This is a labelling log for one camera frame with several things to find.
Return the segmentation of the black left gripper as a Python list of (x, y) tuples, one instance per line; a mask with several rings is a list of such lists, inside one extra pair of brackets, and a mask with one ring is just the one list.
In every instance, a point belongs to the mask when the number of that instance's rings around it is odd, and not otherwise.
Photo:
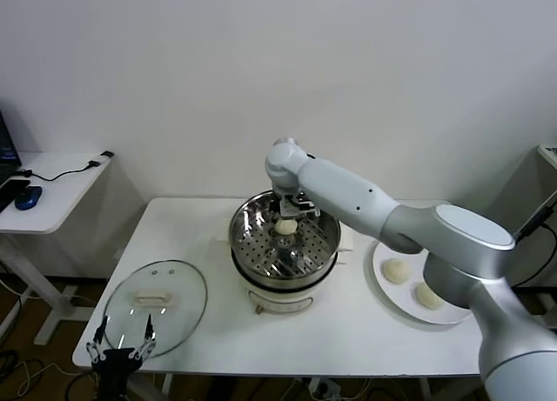
[(144, 341), (138, 348), (103, 351), (102, 342), (107, 323), (108, 317), (104, 316), (93, 339), (86, 344), (90, 360), (95, 361), (92, 363), (92, 370), (97, 375), (97, 395), (94, 400), (127, 400), (128, 380), (143, 365), (142, 359), (150, 357), (156, 346), (156, 333), (149, 315), (144, 330)]

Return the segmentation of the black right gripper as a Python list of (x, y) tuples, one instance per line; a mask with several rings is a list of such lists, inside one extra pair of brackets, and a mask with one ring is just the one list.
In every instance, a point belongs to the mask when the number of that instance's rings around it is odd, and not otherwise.
[(286, 228), (286, 220), (319, 219), (320, 209), (314, 202), (306, 199), (304, 192), (297, 188), (285, 189), (279, 187), (274, 187), (273, 191), (282, 202), (285, 202), (285, 218), (282, 217), (280, 212), (280, 201), (274, 198), (270, 202), (270, 212), (276, 231), (283, 231)]

